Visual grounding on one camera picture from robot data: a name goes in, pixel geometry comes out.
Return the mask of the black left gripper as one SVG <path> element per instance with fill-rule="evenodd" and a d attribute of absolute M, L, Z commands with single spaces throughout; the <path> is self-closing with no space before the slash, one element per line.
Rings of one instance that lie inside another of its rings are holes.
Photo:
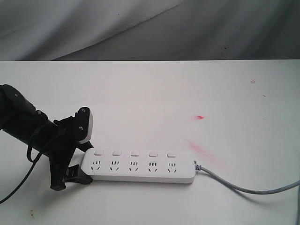
<path fill-rule="evenodd" d="M 74 119 L 66 118 L 54 122 L 58 126 L 58 137 L 49 146 L 49 163 L 53 190 L 64 190 L 65 183 L 90 184 L 93 179 L 87 175 L 80 165 L 69 166 L 75 147 L 86 152 L 93 148 L 90 141 L 75 144 L 73 136 Z"/>

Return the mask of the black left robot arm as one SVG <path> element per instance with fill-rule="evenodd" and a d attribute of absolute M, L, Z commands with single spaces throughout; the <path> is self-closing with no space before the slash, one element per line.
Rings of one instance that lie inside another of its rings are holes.
<path fill-rule="evenodd" d="M 86 152 L 90 143 L 93 115 L 88 107 L 81 107 L 74 116 L 50 121 L 37 110 L 16 88 L 0 87 L 0 128 L 28 146 L 26 157 L 37 150 L 49 158 L 51 185 L 55 191 L 66 188 L 67 182 L 90 184 L 93 179 L 79 165 L 69 166 L 76 149 Z"/>

